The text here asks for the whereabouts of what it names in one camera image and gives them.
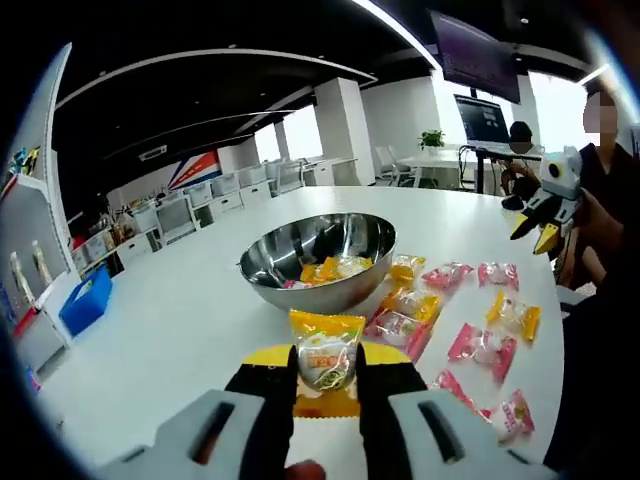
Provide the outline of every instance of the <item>potted plant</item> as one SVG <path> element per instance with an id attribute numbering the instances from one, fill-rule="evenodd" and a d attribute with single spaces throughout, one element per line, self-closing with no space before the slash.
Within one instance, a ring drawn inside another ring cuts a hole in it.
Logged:
<path id="1" fill-rule="evenodd" d="M 424 148 L 427 147 L 427 151 L 429 155 L 437 155 L 438 148 L 444 147 L 444 133 L 442 130 L 429 130 L 427 132 L 422 132 L 420 136 L 420 149 L 424 151 Z"/>

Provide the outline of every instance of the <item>green plant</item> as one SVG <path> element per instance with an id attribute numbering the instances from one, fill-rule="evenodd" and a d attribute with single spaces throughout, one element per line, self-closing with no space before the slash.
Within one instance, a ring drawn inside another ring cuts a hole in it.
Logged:
<path id="1" fill-rule="evenodd" d="M 444 147 L 444 133 L 442 130 L 429 130 L 428 132 L 422 132 L 420 140 L 420 149 L 424 150 L 424 147 Z"/>

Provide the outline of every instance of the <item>ceiling light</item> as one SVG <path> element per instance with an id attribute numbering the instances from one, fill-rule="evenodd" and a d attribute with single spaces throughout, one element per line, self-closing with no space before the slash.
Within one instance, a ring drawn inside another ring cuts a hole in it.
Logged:
<path id="1" fill-rule="evenodd" d="M 585 83 L 587 83 L 590 80 L 593 80 L 594 78 L 596 78 L 598 75 L 600 75 L 602 72 L 604 72 L 605 70 L 607 70 L 609 68 L 609 64 L 605 63 L 603 66 L 601 66 L 600 68 L 594 70 L 593 72 L 591 72 L 589 75 L 587 75 L 586 77 L 584 77 L 582 80 L 578 81 L 578 85 L 584 85 Z"/>
<path id="2" fill-rule="evenodd" d="M 420 55 L 422 55 L 427 62 L 433 67 L 434 70 L 438 72 L 442 72 L 442 66 L 437 62 L 437 60 L 429 53 L 429 51 L 424 48 L 424 45 L 420 43 L 420 41 L 414 37 L 409 30 L 407 30 L 404 26 L 402 26 L 395 18 L 385 12 L 383 9 L 375 5 L 371 0 L 351 0 L 353 3 L 357 3 L 362 8 L 367 10 L 374 17 L 377 17 L 383 23 L 385 23 L 388 27 L 390 27 L 394 32 L 404 38 L 409 44 L 415 48 Z"/>

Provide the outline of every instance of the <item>human hand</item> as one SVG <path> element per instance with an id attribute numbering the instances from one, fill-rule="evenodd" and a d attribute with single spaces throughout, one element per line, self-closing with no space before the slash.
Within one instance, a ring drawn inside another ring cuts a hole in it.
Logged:
<path id="1" fill-rule="evenodd" d="M 575 217 L 575 226 L 587 242 L 603 247 L 610 253 L 622 244 L 624 227 L 605 210 L 588 190 L 582 189 L 582 203 Z"/>
<path id="2" fill-rule="evenodd" d="M 305 460 L 285 469 L 284 478 L 285 480 L 324 480 L 326 475 L 324 468 L 316 462 Z"/>

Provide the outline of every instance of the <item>person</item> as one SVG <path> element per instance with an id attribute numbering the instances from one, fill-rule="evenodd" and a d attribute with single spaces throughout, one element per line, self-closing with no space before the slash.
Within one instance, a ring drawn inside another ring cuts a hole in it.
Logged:
<path id="1" fill-rule="evenodd" d="M 531 129 L 525 122 L 513 122 L 509 128 L 509 146 L 514 153 L 524 155 L 533 150 Z M 540 180 L 523 159 L 499 160 L 504 170 L 500 175 L 500 183 L 505 195 L 502 206 L 507 210 L 521 210 L 540 187 Z"/>
<path id="2" fill-rule="evenodd" d="M 634 428 L 616 418 L 615 397 L 624 399 L 632 385 L 630 367 L 635 365 L 636 353 L 624 342 L 605 337 L 612 333 L 607 332 L 611 320 L 624 319 L 635 308 L 632 302 L 637 296 L 640 231 L 634 222 L 616 220 L 587 190 L 576 224 L 581 237 L 599 253 L 607 254 L 610 263 L 596 294 L 579 303 L 563 320 L 562 397 L 544 463 L 554 470 L 571 466 L 579 477 L 592 471 L 594 462 L 608 468 L 624 459 L 621 449 L 625 446 L 616 439 L 624 438 L 625 432 L 615 430 Z M 616 338 L 620 333 L 625 335 L 629 327 L 621 326 Z M 599 397 L 604 392 L 611 396 Z M 607 409 L 613 409 L 613 415 L 605 413 Z"/>
<path id="3" fill-rule="evenodd" d="M 615 102 L 606 90 L 596 89 L 588 95 L 583 122 L 593 142 L 580 150 L 580 183 L 613 218 L 628 223 L 637 215 L 633 192 L 640 181 L 640 165 L 616 142 L 617 115 Z M 575 228 L 558 255 L 557 283 L 572 290 L 589 282 L 598 287 L 609 262 L 607 254 L 597 252 Z"/>

